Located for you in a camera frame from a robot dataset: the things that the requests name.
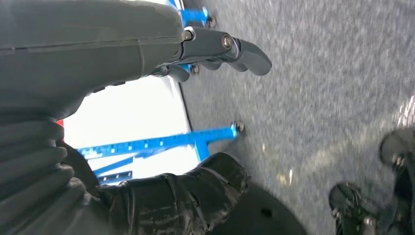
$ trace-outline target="blue stand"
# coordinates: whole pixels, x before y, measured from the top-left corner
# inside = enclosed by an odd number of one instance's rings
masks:
[[[122,154],[133,154],[130,158],[107,165],[94,171],[95,175],[99,176],[98,179],[100,180],[100,183],[108,184],[132,179],[133,176],[131,171],[106,176],[100,175],[121,166],[131,164],[133,162],[133,158],[148,158],[174,147],[193,145],[195,147],[199,162],[202,162],[210,156],[208,149],[208,145],[210,143],[223,140],[234,140],[237,136],[238,130],[236,128],[236,124],[232,124],[231,126],[223,128],[194,131],[187,134],[80,148],[78,151],[87,160]]]
[[[176,8],[179,8],[176,5],[176,2],[174,0],[169,0],[169,2],[173,6],[175,6]],[[182,8],[182,7],[180,7],[180,8],[181,8],[180,13],[182,15],[183,25],[185,27],[188,26],[189,22],[201,23],[203,27],[206,27],[206,25],[208,23],[208,18],[209,18],[209,12],[206,9],[206,7],[203,7],[202,10],[187,9],[187,8]],[[192,73],[191,64],[183,64],[183,65],[180,65],[180,67],[182,67],[182,69],[186,70],[186,72],[188,72],[190,74]]]

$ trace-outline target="gray carpet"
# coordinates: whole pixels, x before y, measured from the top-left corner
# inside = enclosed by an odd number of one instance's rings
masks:
[[[219,30],[256,43],[274,64],[264,77],[227,65],[201,69],[183,84],[194,129],[233,119],[246,125],[236,141],[211,151],[238,156],[312,235],[333,234],[327,194],[338,181],[387,201],[394,177],[377,149],[385,133],[413,122],[415,1],[211,0],[207,7]]]

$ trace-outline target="red object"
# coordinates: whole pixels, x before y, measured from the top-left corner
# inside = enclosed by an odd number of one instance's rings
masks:
[[[61,125],[61,126],[64,126],[64,121],[63,120],[59,120],[59,121],[57,121],[56,123],[58,123],[59,125]]]

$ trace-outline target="blue metal frame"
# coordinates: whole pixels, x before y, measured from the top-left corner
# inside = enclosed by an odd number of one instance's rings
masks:
[[[117,183],[124,180],[131,180],[133,178],[132,171],[125,171],[117,174],[98,176],[98,181],[100,184],[111,184]]]
[[[123,154],[133,154],[132,157],[95,170],[95,175],[99,176],[110,170],[133,163],[134,158],[148,158],[178,146],[193,145],[195,147],[199,162],[202,162],[210,156],[208,148],[210,143],[216,141],[234,140],[237,136],[238,131],[236,124],[232,124],[231,126],[223,128],[194,131],[187,134],[80,148],[78,151],[87,160]],[[105,184],[125,180],[124,178],[120,179],[117,175],[119,174],[100,176],[99,178],[101,179],[100,181]],[[108,181],[111,177],[115,177],[115,179],[118,180],[114,179],[115,181],[113,182]]]
[[[176,2],[174,0],[169,0],[169,2],[175,6],[176,8],[180,9],[181,7],[178,7],[176,5]],[[206,27],[206,24],[208,23],[208,18],[209,18],[209,12],[208,9],[206,7],[203,7],[201,10],[198,9],[187,9],[187,8],[182,8],[179,10],[181,15],[182,15],[182,21],[183,21],[183,25],[185,27],[188,26],[189,22],[196,22],[196,23],[201,23],[203,25],[203,27]],[[182,67],[182,69],[186,70],[186,72],[191,73],[191,64],[184,64],[184,65],[180,65],[180,67]]]

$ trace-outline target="screw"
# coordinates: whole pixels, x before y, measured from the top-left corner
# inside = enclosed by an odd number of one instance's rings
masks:
[[[238,132],[243,132],[245,129],[245,125],[241,121],[236,122],[236,129]]]
[[[225,49],[230,49],[232,47],[232,38],[228,35],[225,34],[222,38],[222,46]]]
[[[127,181],[123,181],[123,182],[121,182],[118,186],[120,186],[120,187],[125,187],[125,186],[127,186],[127,185],[128,185]]]
[[[341,215],[342,214],[340,213],[340,209],[334,208],[334,210],[332,211],[332,216],[336,219],[340,219]]]
[[[192,65],[192,68],[190,69],[192,74],[199,73],[199,66],[198,65]]]
[[[403,167],[405,165],[405,158],[400,154],[394,154],[392,157],[392,162],[397,167]]]
[[[374,225],[376,223],[376,220],[371,217],[365,217],[363,220],[364,224],[366,225]]]
[[[192,38],[193,38],[192,32],[190,32],[190,31],[185,31],[184,32],[184,40],[185,41],[191,40]]]
[[[403,214],[402,213],[398,213],[398,215],[396,216],[396,220],[399,222],[402,222],[403,220]]]

